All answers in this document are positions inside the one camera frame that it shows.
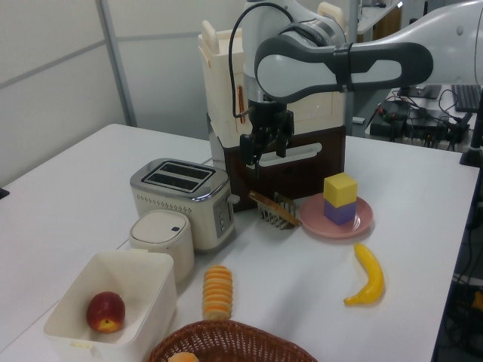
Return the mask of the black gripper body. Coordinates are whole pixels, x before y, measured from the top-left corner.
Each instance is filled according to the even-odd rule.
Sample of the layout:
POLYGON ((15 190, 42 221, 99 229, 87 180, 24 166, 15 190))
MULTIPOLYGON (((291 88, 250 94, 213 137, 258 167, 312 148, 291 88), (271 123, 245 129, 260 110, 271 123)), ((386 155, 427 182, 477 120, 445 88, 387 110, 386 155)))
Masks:
POLYGON ((278 135, 290 139, 294 135, 294 113, 285 104, 249 100, 248 106, 250 136, 255 140, 273 140, 278 135))

